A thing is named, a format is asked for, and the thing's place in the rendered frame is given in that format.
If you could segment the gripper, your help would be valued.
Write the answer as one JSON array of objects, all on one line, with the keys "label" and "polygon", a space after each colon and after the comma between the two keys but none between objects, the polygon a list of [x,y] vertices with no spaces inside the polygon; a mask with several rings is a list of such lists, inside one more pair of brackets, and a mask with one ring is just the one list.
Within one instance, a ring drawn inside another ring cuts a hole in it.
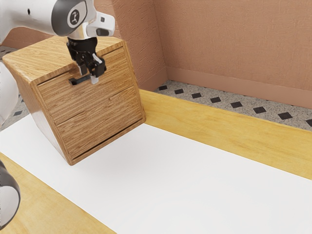
[{"label": "gripper", "polygon": [[68,37],[68,42],[66,43],[70,56],[77,63],[81,75],[88,73],[87,64],[92,62],[90,65],[92,84],[98,83],[99,77],[106,71],[105,60],[96,55],[97,43],[96,37],[82,40]]}]

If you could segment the wooden cabinet with drawers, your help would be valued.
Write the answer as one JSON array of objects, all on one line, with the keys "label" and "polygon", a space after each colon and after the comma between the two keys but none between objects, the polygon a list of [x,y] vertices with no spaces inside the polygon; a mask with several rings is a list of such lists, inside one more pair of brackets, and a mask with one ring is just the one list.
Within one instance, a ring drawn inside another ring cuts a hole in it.
[{"label": "wooden cabinet with drawers", "polygon": [[126,42],[100,37],[96,52],[107,67],[96,84],[79,82],[65,38],[52,37],[2,59],[37,127],[70,165],[146,119]]}]

